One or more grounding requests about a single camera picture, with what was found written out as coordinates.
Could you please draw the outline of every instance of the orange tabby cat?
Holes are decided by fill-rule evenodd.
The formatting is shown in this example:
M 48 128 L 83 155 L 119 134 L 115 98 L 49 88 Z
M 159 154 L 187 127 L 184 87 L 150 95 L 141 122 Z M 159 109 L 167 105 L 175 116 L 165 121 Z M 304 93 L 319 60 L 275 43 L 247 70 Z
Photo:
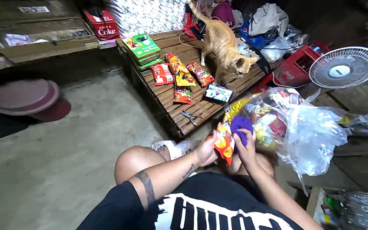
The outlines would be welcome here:
M 205 46 L 201 52 L 201 65 L 205 66 L 204 58 L 211 51 L 217 56 L 218 69 L 214 85 L 220 84 L 228 74 L 242 78 L 248 73 L 249 67 L 258 61 L 259 57 L 248 58 L 238 52 L 235 35 L 227 24 L 221 20 L 211 20 L 200 13 L 195 5 L 188 0 L 188 5 L 194 15 L 202 20 L 205 26 Z

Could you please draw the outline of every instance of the pliers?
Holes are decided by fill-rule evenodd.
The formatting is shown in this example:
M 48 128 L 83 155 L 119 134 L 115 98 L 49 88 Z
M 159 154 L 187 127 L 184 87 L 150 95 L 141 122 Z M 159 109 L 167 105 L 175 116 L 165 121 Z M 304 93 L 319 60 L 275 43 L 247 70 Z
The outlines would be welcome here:
M 193 121 L 193 119 L 192 119 L 191 117 L 202 118 L 200 115 L 194 115 L 194 114 L 192 114 L 192 113 L 186 112 L 185 110 L 183 110 L 183 111 L 181 112 L 181 114 L 182 114 L 184 117 L 188 118 L 188 119 L 190 120 L 190 122 L 191 122 L 195 127 L 198 127 L 198 125 Z

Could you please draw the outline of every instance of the electric fan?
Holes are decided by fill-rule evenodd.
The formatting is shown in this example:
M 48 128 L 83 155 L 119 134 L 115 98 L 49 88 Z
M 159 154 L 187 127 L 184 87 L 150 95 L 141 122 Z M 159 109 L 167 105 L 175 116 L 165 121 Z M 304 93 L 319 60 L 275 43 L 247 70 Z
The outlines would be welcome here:
M 331 89 L 360 85 L 368 80 L 368 48 L 345 47 L 322 55 L 310 67 L 309 78 Z

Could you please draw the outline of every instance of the forearm tattoo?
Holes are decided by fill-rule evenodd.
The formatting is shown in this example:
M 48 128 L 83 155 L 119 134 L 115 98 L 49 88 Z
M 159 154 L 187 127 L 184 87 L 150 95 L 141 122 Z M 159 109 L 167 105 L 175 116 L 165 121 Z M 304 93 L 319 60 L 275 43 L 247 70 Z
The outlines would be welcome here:
M 187 179 L 191 173 L 193 173 L 196 170 L 196 166 L 194 164 L 191 164 L 190 169 L 186 172 L 186 174 L 183 176 L 183 179 Z
M 140 171 L 134 175 L 137 177 L 144 185 L 144 190 L 146 191 L 146 197 L 147 197 L 147 205 L 150 205 L 151 202 L 156 200 L 156 197 L 154 196 L 153 191 L 153 184 L 151 183 L 150 176 L 145 171 Z

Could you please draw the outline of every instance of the purple cloth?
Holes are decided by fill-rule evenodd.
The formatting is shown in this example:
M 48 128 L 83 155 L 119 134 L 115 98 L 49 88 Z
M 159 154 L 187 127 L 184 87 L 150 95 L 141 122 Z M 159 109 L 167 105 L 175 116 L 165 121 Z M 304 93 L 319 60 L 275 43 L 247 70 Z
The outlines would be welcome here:
M 232 9 L 229 6 L 228 0 L 226 0 L 222 3 L 220 3 L 218 6 L 216 6 L 212 10 L 211 16 L 219 18 L 224 23 L 228 22 L 230 28 L 235 25 L 234 14 L 232 13 Z
M 232 123 L 231 123 L 232 134 L 236 133 L 238 137 L 240 137 L 242 144 L 246 146 L 248 144 L 247 136 L 243 132 L 238 131 L 238 129 L 240 128 L 248 129 L 249 131 L 253 133 L 253 127 L 252 127 L 251 121 L 248 118 L 244 118 L 241 116 L 235 116 L 233 117 Z

